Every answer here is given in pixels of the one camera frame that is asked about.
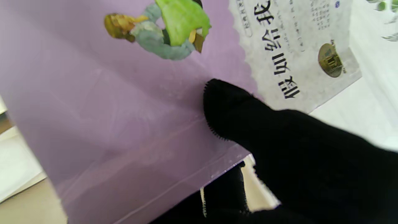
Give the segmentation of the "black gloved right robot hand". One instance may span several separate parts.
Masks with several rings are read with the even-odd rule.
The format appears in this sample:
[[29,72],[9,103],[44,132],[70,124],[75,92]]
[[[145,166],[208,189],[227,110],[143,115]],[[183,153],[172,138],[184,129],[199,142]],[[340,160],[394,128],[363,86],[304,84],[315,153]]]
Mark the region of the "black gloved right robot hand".
[[255,159],[280,201],[250,211],[244,162],[152,221],[153,224],[396,224],[397,152],[297,110],[273,110],[238,86],[211,79],[203,92],[212,132]]

